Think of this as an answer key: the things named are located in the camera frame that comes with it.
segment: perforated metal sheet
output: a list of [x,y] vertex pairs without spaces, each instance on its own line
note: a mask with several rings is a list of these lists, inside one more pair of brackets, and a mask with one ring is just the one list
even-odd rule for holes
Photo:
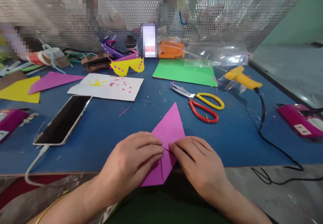
[[0,0],[0,20],[32,23],[44,42],[99,51],[100,38],[140,36],[140,24],[159,25],[158,40],[243,42],[254,51],[298,0],[185,0],[181,25],[168,0],[106,0],[106,14],[69,14],[65,0]]

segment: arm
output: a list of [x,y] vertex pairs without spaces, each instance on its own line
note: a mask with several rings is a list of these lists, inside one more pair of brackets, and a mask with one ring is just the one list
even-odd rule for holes
[[[128,136],[114,148],[99,175],[59,200],[39,224],[88,223],[137,188],[163,152],[162,142],[149,132]],[[35,224],[40,215],[27,224]]]
[[190,183],[210,205],[235,224],[271,224],[226,177],[220,157],[203,139],[188,136],[170,144]]

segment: gold bangle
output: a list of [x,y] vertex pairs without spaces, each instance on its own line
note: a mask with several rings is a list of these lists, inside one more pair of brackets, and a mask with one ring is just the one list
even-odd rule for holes
[[36,221],[35,224],[39,224],[40,221],[41,221],[41,219],[43,219],[44,215],[49,211],[49,209],[52,208],[53,205],[55,205],[59,200],[63,199],[65,196],[66,195],[61,196],[60,198],[58,198],[57,200],[55,200],[54,203],[52,203],[46,210],[44,210],[43,213],[40,215],[40,217],[38,218],[38,220]]

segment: smartphone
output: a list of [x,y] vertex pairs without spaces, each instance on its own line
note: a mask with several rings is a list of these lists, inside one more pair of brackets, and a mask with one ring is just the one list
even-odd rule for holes
[[157,25],[141,24],[141,39],[143,57],[158,57]]
[[64,145],[80,121],[91,99],[91,96],[73,95],[46,126],[33,145]]

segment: blue tabletop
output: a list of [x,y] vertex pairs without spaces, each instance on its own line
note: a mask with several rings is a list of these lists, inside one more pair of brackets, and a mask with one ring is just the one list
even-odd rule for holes
[[[145,60],[142,73],[128,74],[128,77],[145,80],[136,100],[125,114],[119,117],[131,102],[92,99],[68,142],[60,147],[50,147],[36,163],[32,173],[99,172],[120,140],[134,132],[151,132],[175,102],[185,134],[204,138],[219,154],[225,167],[292,164],[281,152],[259,137],[257,127],[260,121],[257,117],[261,117],[261,102],[254,91],[246,90],[239,94],[238,90],[224,91],[219,87],[218,96],[225,103],[225,109],[217,111],[218,123],[206,124],[193,115],[187,98],[169,89],[172,81],[152,78],[157,63],[157,59]],[[50,68],[46,70],[38,75],[44,76],[49,70],[54,71]],[[64,70],[68,74],[88,74],[81,65]],[[112,71],[106,70],[98,73],[114,75]],[[323,163],[323,144],[299,137],[276,110],[276,103],[294,102],[253,69],[246,67],[244,73],[263,83],[260,92],[267,110],[263,135],[301,164]],[[1,175],[25,173],[40,151],[32,145],[38,129],[43,122],[42,128],[51,121],[70,98],[68,89],[77,83],[79,81],[42,91],[39,104],[0,100],[0,109],[30,108],[32,112],[39,113],[29,124],[18,127],[0,145]],[[191,93],[216,94],[214,87],[182,82],[176,84]],[[155,106],[143,100],[149,100]]]

